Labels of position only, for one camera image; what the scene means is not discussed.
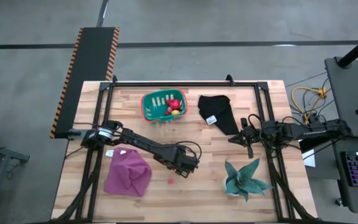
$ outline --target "green basket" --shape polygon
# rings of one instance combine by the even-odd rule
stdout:
[[[175,115],[165,115],[168,109],[167,100],[180,100],[181,112]],[[184,116],[188,111],[187,99],[181,90],[160,90],[149,93],[142,98],[143,118],[148,122],[170,121],[175,117]]]

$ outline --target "yellow and black striped tape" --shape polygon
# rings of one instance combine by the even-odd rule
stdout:
[[[74,51],[73,51],[73,55],[71,56],[70,65],[68,66],[65,84],[63,86],[62,94],[60,95],[59,104],[57,106],[57,110],[56,110],[56,114],[55,114],[55,119],[53,120],[52,129],[50,131],[50,138],[55,138],[56,125],[57,125],[57,121],[59,120],[60,112],[62,110],[63,101],[65,99],[65,95],[66,95],[66,91],[67,91],[68,81],[70,81],[71,70],[73,69],[74,59],[75,59],[75,55],[77,54],[78,44],[80,43],[82,30],[83,30],[83,28],[80,29],[78,36],[77,36],[77,40],[74,45]]]
[[[111,79],[112,79],[112,70],[114,68],[114,60],[116,59],[118,35],[119,35],[119,28],[116,27],[114,29],[114,34],[112,36],[109,62],[107,64],[107,71],[106,71],[106,80],[109,80],[109,81],[111,81]]]

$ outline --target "yellow cable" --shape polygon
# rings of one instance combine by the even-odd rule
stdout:
[[[309,87],[304,87],[304,86],[299,86],[299,87],[296,87],[292,90],[291,92],[291,98],[292,98],[292,103],[299,109],[299,111],[301,111],[301,113],[303,113],[303,110],[300,108],[300,106],[298,105],[298,103],[295,101],[295,98],[293,97],[293,94],[296,90],[309,90],[309,91],[315,91],[318,93],[319,90],[315,90],[313,88],[309,88]]]
[[[307,116],[305,116],[305,125],[308,124],[308,120],[309,120],[311,114],[313,113],[314,107],[316,106],[317,102],[318,102],[320,99],[325,98],[326,94],[327,94],[329,91],[331,91],[331,88],[329,88],[327,91],[325,91],[323,94],[321,94],[321,95],[317,98],[316,102],[315,102],[315,103],[313,104],[313,106],[311,107],[310,113],[309,113]]]

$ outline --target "wooden table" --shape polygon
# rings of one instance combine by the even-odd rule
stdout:
[[[84,82],[76,112],[76,122],[92,122],[100,82]],[[275,118],[281,120],[290,116],[290,107],[283,81],[268,81]],[[257,114],[254,89],[251,87],[183,87],[188,99],[189,112],[179,120],[165,124],[148,124],[142,119],[140,99],[146,93],[162,89],[156,87],[114,88],[109,118],[118,120],[124,127],[137,134],[160,143],[194,141],[203,149],[199,168],[187,179],[152,159],[152,155],[139,150],[140,155],[152,168],[152,180],[143,197],[109,195],[103,191],[108,175],[110,157],[103,157],[99,178],[98,196],[94,222],[274,222],[275,208],[271,190],[265,196],[250,194],[246,203],[243,197],[230,197],[223,192],[222,181],[226,176],[224,161],[231,162],[236,169],[260,158],[260,165],[254,178],[270,183],[265,151],[261,144],[253,144],[254,158],[249,159],[247,150],[227,142],[215,125],[207,125],[198,113],[200,95],[226,95],[231,99],[234,117],[240,129],[240,118],[250,113]],[[103,117],[104,99],[101,108]],[[89,129],[89,125],[74,125],[76,129]],[[80,140],[71,141],[67,153],[80,147]],[[69,206],[78,193],[83,175],[86,150],[72,154],[64,163],[58,186],[52,218],[58,217]],[[291,191],[307,211],[317,216],[314,207],[301,152],[294,147],[283,150]],[[284,196],[280,199],[285,211]]]

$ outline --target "white pot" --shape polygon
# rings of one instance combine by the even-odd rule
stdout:
[[[223,184],[223,189],[224,189],[223,192],[226,192],[226,189],[227,189],[227,187],[226,187],[226,181],[227,181],[227,178],[228,178],[228,177],[229,177],[229,176],[226,176],[226,177],[223,179],[223,182],[222,182],[222,184]],[[240,196],[239,194],[227,194],[227,195],[230,195],[230,196],[233,196],[233,197]]]

